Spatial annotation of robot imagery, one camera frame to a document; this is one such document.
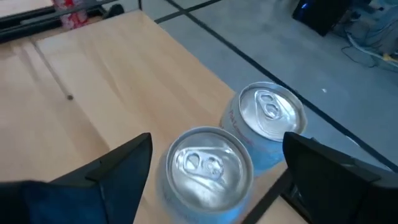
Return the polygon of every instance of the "pull tab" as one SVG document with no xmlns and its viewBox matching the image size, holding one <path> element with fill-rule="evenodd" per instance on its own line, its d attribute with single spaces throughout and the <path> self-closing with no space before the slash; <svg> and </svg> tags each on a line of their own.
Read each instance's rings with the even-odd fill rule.
<svg viewBox="0 0 398 224">
<path fill-rule="evenodd" d="M 279 119 L 282 117 L 282 112 L 277 100 L 275 99 L 275 94 L 264 90 L 258 90 L 255 92 L 254 97 L 258 106 L 268 118 Z"/>
<path fill-rule="evenodd" d="M 189 174 L 212 180 L 218 180 L 224 173 L 223 161 L 219 157 L 200 151 L 191 151 L 184 155 L 183 169 Z"/>
</svg>

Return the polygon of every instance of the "wooden surface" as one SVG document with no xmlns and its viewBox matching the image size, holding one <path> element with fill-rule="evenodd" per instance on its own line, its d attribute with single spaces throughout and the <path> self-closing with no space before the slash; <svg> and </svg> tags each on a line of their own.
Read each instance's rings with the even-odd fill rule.
<svg viewBox="0 0 398 224">
<path fill-rule="evenodd" d="M 64 99 L 33 45 L 21 42 L 0 51 L 7 59 L 0 103 L 8 107 L 0 117 L 7 143 L 0 166 L 12 170 L 2 171 L 1 180 L 51 180 L 151 132 L 154 153 L 134 223 L 170 223 L 155 197 L 159 157 L 182 132 L 216 126 L 233 92 L 142 12 L 37 41 L 73 102 Z M 248 210 L 285 168 L 280 163 L 256 179 Z M 281 199 L 271 210 L 260 223 L 303 223 Z"/>
<path fill-rule="evenodd" d="M 0 0 L 0 17 L 52 6 L 51 0 Z"/>
</svg>

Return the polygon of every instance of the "aluminum can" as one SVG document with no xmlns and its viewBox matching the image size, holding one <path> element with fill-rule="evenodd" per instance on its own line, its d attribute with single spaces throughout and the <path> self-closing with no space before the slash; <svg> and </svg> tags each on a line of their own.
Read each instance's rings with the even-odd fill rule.
<svg viewBox="0 0 398 224">
<path fill-rule="evenodd" d="M 284 133 L 302 134 L 306 125 L 300 100 L 286 88 L 270 82 L 252 83 L 235 94 L 220 120 L 221 128 L 245 145 L 255 176 L 284 159 Z"/>
<path fill-rule="evenodd" d="M 173 223 L 231 223 L 244 209 L 253 166 L 242 143 L 216 127 L 183 133 L 160 159 L 157 195 Z"/>
<path fill-rule="evenodd" d="M 83 4 L 83 0 L 53 0 L 53 3 L 57 11 L 62 11 Z M 63 15 L 60 18 L 62 25 L 67 29 L 84 26 L 88 21 L 87 13 L 84 10 Z"/>
</svg>

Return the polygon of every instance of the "gray floor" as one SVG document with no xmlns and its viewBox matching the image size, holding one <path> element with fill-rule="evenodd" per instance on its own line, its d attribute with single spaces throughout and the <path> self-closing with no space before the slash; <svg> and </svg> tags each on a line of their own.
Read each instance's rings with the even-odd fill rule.
<svg viewBox="0 0 398 224">
<path fill-rule="evenodd" d="M 184 8 L 204 2 L 175 1 Z M 152 19 L 176 11 L 164 0 L 143 0 L 143 4 Z M 393 135 L 398 126 L 398 74 L 350 61 L 340 51 L 347 46 L 343 39 L 320 37 L 291 18 L 296 5 L 296 0 L 222 0 L 192 14 L 398 164 Z M 269 81 L 189 18 L 178 16 L 160 26 L 233 90 Z M 370 63 L 366 55 L 348 52 L 356 60 Z M 306 136 L 382 166 L 314 112 L 308 108 L 306 112 Z"/>
</svg>

